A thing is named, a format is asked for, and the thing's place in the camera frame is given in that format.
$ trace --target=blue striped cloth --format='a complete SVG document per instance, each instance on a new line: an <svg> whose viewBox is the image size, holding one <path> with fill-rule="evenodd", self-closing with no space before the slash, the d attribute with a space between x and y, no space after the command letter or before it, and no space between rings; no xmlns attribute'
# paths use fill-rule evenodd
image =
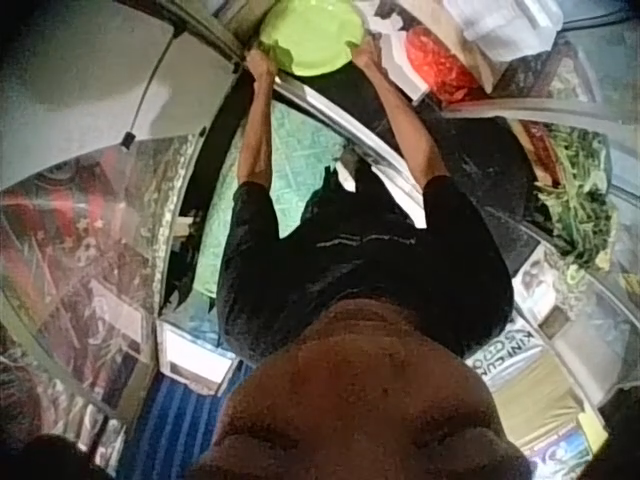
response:
<svg viewBox="0 0 640 480"><path fill-rule="evenodd" d="M198 395L158 373L125 444L116 478L183 478L209 448L225 396L250 373L250 367L240 364L222 398Z"/></svg>

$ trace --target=red vegetable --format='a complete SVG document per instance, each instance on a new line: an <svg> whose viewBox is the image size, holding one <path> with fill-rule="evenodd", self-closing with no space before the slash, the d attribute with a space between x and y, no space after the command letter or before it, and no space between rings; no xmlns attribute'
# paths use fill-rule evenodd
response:
<svg viewBox="0 0 640 480"><path fill-rule="evenodd" d="M426 27L409 31L406 49L413 69L444 104L466 100L472 90L481 88L460 59Z"/></svg>

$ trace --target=green vegetable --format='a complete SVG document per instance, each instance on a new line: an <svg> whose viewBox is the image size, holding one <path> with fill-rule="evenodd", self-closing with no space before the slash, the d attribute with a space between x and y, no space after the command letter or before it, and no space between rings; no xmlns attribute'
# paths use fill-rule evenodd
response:
<svg viewBox="0 0 640 480"><path fill-rule="evenodd" d="M541 227L553 236L566 273L575 277L577 267L595 265L609 247L613 230L613 208L606 199L605 145L601 134L588 130L560 125L549 125L548 130L562 184L538 185L538 197L551 219Z"/></svg>

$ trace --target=sign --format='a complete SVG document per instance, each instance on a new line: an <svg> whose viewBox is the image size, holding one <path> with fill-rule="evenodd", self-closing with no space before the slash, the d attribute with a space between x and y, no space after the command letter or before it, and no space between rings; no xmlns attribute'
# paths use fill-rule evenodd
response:
<svg viewBox="0 0 640 480"><path fill-rule="evenodd" d="M517 315L499 337L466 360L492 391L527 368L545 346L527 322Z"/></svg>

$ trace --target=person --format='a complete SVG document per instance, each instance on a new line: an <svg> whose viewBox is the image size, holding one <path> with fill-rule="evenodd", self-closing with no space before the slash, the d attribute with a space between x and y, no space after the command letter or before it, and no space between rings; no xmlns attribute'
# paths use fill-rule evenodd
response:
<svg viewBox="0 0 640 480"><path fill-rule="evenodd" d="M506 265L387 78L376 42L366 38L352 60L422 189L427 228L362 162L355 193L327 172L300 225L279 238L269 196L277 69L265 53L248 54L254 99L217 309L228 345L256 369L230 394L191 476L530 478L489 390L462 360L510 319Z"/></svg>

